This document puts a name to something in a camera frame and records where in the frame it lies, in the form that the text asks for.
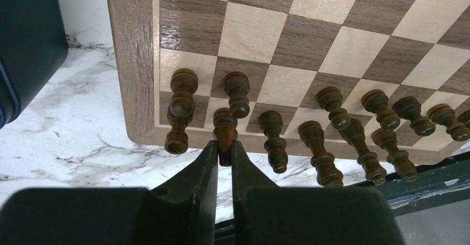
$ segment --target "brown chess piece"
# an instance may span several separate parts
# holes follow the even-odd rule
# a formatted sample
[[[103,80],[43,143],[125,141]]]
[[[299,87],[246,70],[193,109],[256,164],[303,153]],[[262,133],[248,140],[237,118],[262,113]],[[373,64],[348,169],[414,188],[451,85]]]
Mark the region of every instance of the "brown chess piece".
[[[173,96],[170,110],[176,117],[184,118],[194,110],[192,95],[197,91],[198,79],[196,73],[189,69],[179,69],[171,76],[170,87]]]
[[[429,136],[436,130],[428,117],[421,116],[421,104],[413,96],[398,100],[393,109],[399,117],[411,121],[410,128],[419,136]]]
[[[320,107],[330,114],[328,119],[331,121],[331,125],[337,130],[346,129],[351,123],[348,111],[342,108],[343,96],[339,89],[331,86],[319,91],[316,94],[316,100]]]
[[[470,128],[470,110],[461,113],[457,121],[464,123],[466,127]]]
[[[300,139],[311,150],[310,163],[315,167],[316,181],[324,187],[342,187],[343,173],[335,167],[335,157],[325,150],[324,133],[320,123],[307,121],[297,129]]]
[[[166,118],[170,122],[171,130],[166,135],[165,150],[174,155],[180,155],[188,150],[188,135],[186,127],[192,121],[192,113],[187,117],[181,118],[173,115],[170,108],[166,113]]]
[[[282,117],[276,111],[267,111],[258,118],[259,128],[268,140],[264,143],[264,149],[268,152],[268,161],[275,173],[284,173],[287,170],[287,142],[279,137],[282,130]]]
[[[249,114],[248,77],[243,72],[231,72],[224,78],[224,91],[230,96],[228,105],[235,118],[242,119]]]
[[[395,172],[400,177],[406,181],[418,179],[416,166],[408,158],[408,152],[397,147],[396,133],[394,131],[380,128],[372,133],[371,138],[378,147],[385,149],[389,153],[387,162],[394,166]]]
[[[351,119],[351,124],[345,130],[340,130],[339,134],[349,145],[354,147],[359,157],[357,163],[362,166],[366,173],[366,179],[375,185],[383,184],[387,181],[385,176],[387,171],[377,160],[377,154],[371,152],[366,145],[364,127],[358,119]]]
[[[446,132],[455,141],[466,141],[470,138],[470,129],[464,123],[457,122],[455,110],[448,104],[438,104],[429,109],[427,116],[432,122],[447,127]]]
[[[231,166],[232,143],[238,138],[237,119],[228,108],[220,108],[214,112],[214,131],[212,136],[217,141],[219,163],[221,166]]]
[[[394,130],[400,125],[400,118],[389,106],[389,97],[384,91],[376,89],[366,93],[361,99],[366,111],[377,114],[377,122],[385,130]]]

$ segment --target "pawn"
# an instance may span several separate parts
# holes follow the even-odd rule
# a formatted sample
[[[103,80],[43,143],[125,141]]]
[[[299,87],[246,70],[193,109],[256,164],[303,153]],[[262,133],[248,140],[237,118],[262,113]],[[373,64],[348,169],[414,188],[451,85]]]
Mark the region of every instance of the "pawn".
[[[196,73],[189,69],[179,69],[173,73],[170,88],[173,96],[170,110],[174,116],[184,118],[194,110],[192,95],[197,91],[198,79]]]
[[[377,154],[371,152],[366,145],[364,127],[358,119],[351,119],[351,124],[345,130],[340,130],[341,137],[354,147],[359,158],[357,163],[362,166],[366,173],[366,179],[375,185],[381,185],[387,181],[387,171],[377,161]]]
[[[447,127],[446,132],[455,141],[466,141],[470,138],[470,129],[464,123],[457,122],[455,110],[448,104],[438,104],[429,109],[427,116],[432,122]]]
[[[371,138],[378,147],[385,149],[389,153],[387,162],[394,166],[395,172],[400,177],[406,181],[418,179],[416,166],[408,158],[408,152],[397,147],[396,133],[394,131],[380,128],[372,133]]]
[[[411,121],[410,128],[419,136],[429,136],[436,130],[428,117],[421,116],[421,104],[413,96],[398,100],[393,109],[399,117]]]
[[[249,114],[248,77],[243,72],[231,72],[224,78],[224,91],[230,96],[228,105],[235,118],[242,119]]]
[[[330,113],[328,119],[335,129],[344,130],[349,126],[351,119],[348,111],[341,108],[343,96],[338,88],[334,86],[326,87],[316,94],[316,100],[322,109]]]
[[[181,118],[175,116],[168,107],[166,118],[170,122],[171,130],[166,135],[165,150],[174,155],[184,154],[188,150],[186,127],[192,121],[192,113],[185,118]]]
[[[457,121],[464,123],[466,127],[470,128],[470,110],[461,113]]]
[[[219,163],[221,166],[231,166],[232,143],[238,138],[237,119],[228,108],[220,108],[214,112],[214,131],[212,136],[217,141]]]
[[[325,150],[324,133],[320,123],[316,121],[304,122],[297,131],[300,139],[313,154],[310,163],[316,169],[318,184],[324,187],[342,187],[343,173],[335,167],[335,157]]]
[[[376,89],[366,93],[361,99],[366,111],[377,114],[377,122],[385,130],[394,130],[400,125],[400,118],[388,109],[389,98],[384,91]]]
[[[264,143],[264,149],[268,152],[268,162],[275,173],[284,173],[287,170],[287,142],[280,138],[282,130],[282,117],[276,111],[267,111],[258,118],[259,128],[268,140]]]

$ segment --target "chessboard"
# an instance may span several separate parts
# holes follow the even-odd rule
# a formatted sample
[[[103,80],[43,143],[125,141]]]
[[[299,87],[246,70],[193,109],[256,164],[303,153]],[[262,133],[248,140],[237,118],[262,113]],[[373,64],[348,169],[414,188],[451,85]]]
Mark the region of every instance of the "chessboard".
[[[340,89],[343,108],[360,120],[366,143],[385,160],[370,134],[380,127],[361,105],[381,89],[390,108],[414,96],[422,114],[446,103],[457,116],[470,109],[470,0],[108,0],[129,138],[163,145],[173,92],[171,75],[198,76],[189,147],[213,139],[213,114],[228,107],[223,78],[243,72],[250,83],[250,113],[238,120],[247,152],[265,152],[258,116],[283,118],[287,154],[311,156],[297,128],[318,121],[325,147],[337,159],[357,154],[335,130],[316,94]],[[417,136],[410,122],[395,130],[398,146],[416,164],[434,164],[461,147],[438,125]]]

